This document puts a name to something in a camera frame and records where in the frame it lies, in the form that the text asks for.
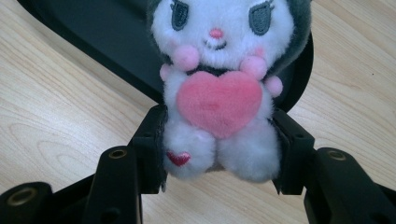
white fur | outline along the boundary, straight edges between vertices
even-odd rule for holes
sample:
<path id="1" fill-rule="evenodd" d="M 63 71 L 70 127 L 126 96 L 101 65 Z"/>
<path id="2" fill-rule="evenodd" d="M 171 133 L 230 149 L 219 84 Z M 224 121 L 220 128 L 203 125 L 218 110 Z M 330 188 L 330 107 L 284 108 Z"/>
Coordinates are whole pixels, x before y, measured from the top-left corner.
<path id="1" fill-rule="evenodd" d="M 274 0 L 271 26 L 263 36 L 254 35 L 251 31 L 248 12 L 264 0 L 182 2 L 189 5 L 190 11 L 187 24 L 180 31 L 172 28 L 172 0 L 162 0 L 154 12 L 152 33 L 160 50 L 170 56 L 177 47 L 191 45 L 198 49 L 201 63 L 238 70 L 240 63 L 247 56 L 255 55 L 255 50 L 261 47 L 270 68 L 285 52 L 293 33 L 293 19 L 286 0 Z M 224 37 L 211 38 L 209 32 L 213 28 L 221 29 Z M 227 42 L 224 49 L 209 47 L 221 45 L 224 41 Z M 182 166 L 176 166 L 164 156 L 165 169 L 178 178 L 190 179 L 219 163 L 248 181 L 263 182 L 274 178 L 279 171 L 280 156 L 275 129 L 268 122 L 273 109 L 270 92 L 262 85 L 262 104 L 255 118 L 238 133 L 217 139 L 211 133 L 190 125 L 178 113 L 177 93 L 187 78 L 174 66 L 166 69 L 164 100 L 169 113 L 163 144 L 165 150 L 174 154 L 187 152 L 191 159 Z"/>
<path id="2" fill-rule="evenodd" d="M 248 24 L 248 12 L 263 0 L 182 0 L 189 5 L 189 18 L 184 29 L 172 28 L 172 0 L 162 0 L 154 12 L 151 26 L 160 50 L 172 55 L 177 46 L 193 45 L 201 55 L 201 62 L 215 68 L 237 69 L 246 55 L 253 55 L 257 47 L 264 48 L 268 68 L 286 50 L 293 33 L 293 19 L 286 0 L 274 0 L 271 26 L 263 36 L 254 35 Z M 209 36 L 213 28 L 224 32 L 222 39 Z M 204 44 L 218 46 L 227 42 L 222 50 L 213 50 Z"/>

plush foot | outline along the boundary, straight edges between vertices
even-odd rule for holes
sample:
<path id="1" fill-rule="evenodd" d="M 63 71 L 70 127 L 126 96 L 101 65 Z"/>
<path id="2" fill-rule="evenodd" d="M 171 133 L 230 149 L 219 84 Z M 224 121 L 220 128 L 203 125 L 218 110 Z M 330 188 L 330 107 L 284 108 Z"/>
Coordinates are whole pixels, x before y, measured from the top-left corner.
<path id="1" fill-rule="evenodd" d="M 163 144 L 163 166 L 176 178 L 195 178 L 214 163 L 214 137 L 183 121 L 169 120 L 165 124 Z"/>
<path id="2" fill-rule="evenodd" d="M 266 120 L 253 120 L 230 138 L 219 140 L 219 163 L 241 179 L 265 182 L 279 172 L 276 132 Z"/>

pink cheek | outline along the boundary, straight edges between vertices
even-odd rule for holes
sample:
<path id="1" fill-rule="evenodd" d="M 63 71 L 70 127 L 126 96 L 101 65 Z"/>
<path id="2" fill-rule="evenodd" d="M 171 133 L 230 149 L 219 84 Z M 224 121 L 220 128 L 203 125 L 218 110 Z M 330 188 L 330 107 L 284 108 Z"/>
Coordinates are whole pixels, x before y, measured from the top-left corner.
<path id="1" fill-rule="evenodd" d="M 260 58 L 264 58 L 264 53 L 265 53 L 265 51 L 264 51 L 264 48 L 262 48 L 262 47 L 257 47 L 254 50 L 254 56 L 257 56 L 257 57 L 260 57 Z"/>

light wood surface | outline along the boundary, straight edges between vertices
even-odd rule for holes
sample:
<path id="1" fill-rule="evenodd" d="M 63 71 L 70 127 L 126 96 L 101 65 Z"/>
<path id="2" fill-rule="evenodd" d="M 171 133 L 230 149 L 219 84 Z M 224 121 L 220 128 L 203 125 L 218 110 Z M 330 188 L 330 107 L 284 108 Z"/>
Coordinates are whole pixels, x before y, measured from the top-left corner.
<path id="1" fill-rule="evenodd" d="M 316 148 L 350 153 L 396 189 L 396 2 L 320 0 L 312 10 L 314 68 L 289 114 Z M 56 191 L 94 173 L 153 105 L 17 1 L 0 1 L 0 193 L 38 180 Z M 307 223 L 303 196 L 225 172 L 169 177 L 165 193 L 143 196 L 143 209 L 146 223 Z"/>

plush toy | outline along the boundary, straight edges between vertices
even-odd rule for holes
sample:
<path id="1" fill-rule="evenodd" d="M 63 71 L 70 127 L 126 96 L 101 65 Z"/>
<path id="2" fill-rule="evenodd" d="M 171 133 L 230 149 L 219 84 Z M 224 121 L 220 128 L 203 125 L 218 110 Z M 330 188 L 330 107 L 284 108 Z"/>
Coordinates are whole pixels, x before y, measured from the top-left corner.
<path id="1" fill-rule="evenodd" d="M 304 48 L 310 1 L 150 0 L 148 25 L 165 62 L 165 169 L 180 179 L 219 168 L 275 178 L 276 74 Z"/>

